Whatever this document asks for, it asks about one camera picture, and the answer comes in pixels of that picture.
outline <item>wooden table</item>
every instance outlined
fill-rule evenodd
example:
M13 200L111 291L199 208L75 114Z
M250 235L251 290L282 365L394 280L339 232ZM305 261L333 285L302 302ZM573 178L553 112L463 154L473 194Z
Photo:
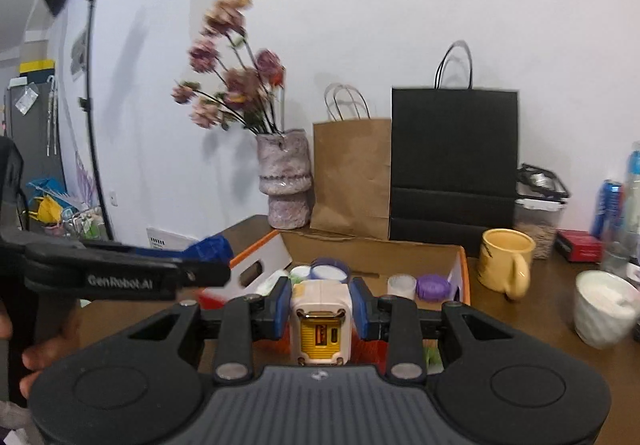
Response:
M224 232L238 253L257 241L270 228L264 216L254 216ZM519 302L488 290L476 278L476 259L469 259L471 302L474 307L519 330L562 349L595 367L609 382L612 408L598 438L598 445L640 443L640 343L631 337L612 349L593 349L572 329L575 276L594 265L570 265L554 253L548 261L536 261L531 286ZM193 291L182 294L192 297ZM96 301L82 309L83 345L116 333L172 303ZM201 371L212 355L211 345L203 356Z

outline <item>white toy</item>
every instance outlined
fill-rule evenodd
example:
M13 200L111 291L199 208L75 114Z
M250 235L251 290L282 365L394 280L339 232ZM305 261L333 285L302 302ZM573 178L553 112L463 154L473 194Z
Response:
M349 287L329 280L294 285L289 324L291 357L298 364L345 364L351 355Z

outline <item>plastic bottle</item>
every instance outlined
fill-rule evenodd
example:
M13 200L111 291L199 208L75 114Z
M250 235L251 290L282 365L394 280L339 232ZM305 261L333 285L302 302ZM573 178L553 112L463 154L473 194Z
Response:
M626 279L626 265L638 252L640 231L640 142L628 160L623 207L618 219L609 219L603 238L601 269Z

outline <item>vase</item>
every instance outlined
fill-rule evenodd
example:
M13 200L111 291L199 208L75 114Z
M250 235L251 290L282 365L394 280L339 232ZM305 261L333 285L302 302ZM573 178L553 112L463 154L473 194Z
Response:
M258 134L260 192L269 197L269 224L292 230L308 223L306 192L311 188L309 144L303 129Z

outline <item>human hand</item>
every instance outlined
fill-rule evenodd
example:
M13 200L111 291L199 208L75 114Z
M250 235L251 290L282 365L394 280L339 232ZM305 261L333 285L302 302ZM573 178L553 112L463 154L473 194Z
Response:
M22 354L24 367L33 371L20 380L20 392L24 398L29 398L33 382L41 371L49 367L56 360L62 359L76 351L80 345L80 310L74 309L69 313L60 333L48 341L31 346ZM0 303L0 339L8 340L13 334L11 319Z

